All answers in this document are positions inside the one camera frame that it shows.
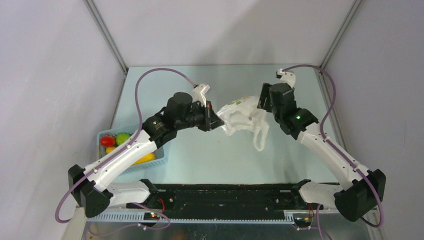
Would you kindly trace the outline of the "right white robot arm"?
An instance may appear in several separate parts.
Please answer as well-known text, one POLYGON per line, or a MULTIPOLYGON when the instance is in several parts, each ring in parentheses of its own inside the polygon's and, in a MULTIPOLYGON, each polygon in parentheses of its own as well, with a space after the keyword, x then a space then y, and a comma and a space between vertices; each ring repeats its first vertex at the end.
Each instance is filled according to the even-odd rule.
POLYGON ((287 83, 264 83, 258 109, 272 113, 281 130, 318 155, 335 176, 338 185, 304 179, 292 187, 291 204, 304 209, 311 204, 336 208, 348 221, 361 219, 381 205, 386 175, 370 170, 331 141, 318 119, 307 109, 297 107, 294 89, 287 83))

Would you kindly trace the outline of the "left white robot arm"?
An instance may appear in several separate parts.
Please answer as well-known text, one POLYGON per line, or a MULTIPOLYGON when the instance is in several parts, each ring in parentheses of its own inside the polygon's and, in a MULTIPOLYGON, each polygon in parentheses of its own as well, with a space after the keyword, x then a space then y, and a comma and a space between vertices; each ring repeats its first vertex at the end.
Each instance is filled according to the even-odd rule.
POLYGON ((177 136, 177 132, 198 128, 209 132, 224 125, 210 101, 202 104, 185 92, 177 92, 166 106, 147 118, 124 143, 101 159, 68 170, 70 194, 84 208, 87 218, 101 214, 108 207, 126 203, 153 208, 158 202, 156 187, 142 179, 130 183, 112 183, 141 157, 153 153, 177 136))

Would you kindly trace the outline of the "white plastic bag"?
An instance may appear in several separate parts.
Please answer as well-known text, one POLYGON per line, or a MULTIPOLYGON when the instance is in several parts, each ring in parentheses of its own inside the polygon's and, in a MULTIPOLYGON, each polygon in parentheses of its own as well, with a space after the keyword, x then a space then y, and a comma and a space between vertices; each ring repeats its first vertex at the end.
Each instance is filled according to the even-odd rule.
POLYGON ((267 112, 258 108, 259 96, 245 96, 224 105, 217 112, 223 120, 221 126, 226 135, 231 136, 237 131, 253 133, 254 148, 261 152, 266 145, 269 124, 266 120, 267 112))

